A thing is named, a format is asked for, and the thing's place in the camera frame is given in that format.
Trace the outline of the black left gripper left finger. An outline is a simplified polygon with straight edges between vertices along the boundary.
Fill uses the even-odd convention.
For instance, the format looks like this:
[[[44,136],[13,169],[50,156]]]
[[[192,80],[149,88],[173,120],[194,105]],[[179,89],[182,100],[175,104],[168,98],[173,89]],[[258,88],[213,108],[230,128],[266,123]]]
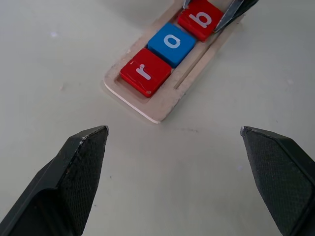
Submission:
[[[98,189],[108,127],[70,136],[0,223],[2,236],[81,236]]]

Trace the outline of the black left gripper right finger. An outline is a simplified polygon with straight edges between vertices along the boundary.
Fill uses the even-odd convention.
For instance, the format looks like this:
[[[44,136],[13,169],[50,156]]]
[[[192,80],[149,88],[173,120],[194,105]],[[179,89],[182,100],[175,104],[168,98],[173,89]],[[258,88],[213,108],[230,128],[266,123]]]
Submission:
[[[283,236],[315,234],[315,162],[291,138],[243,126],[256,187]]]

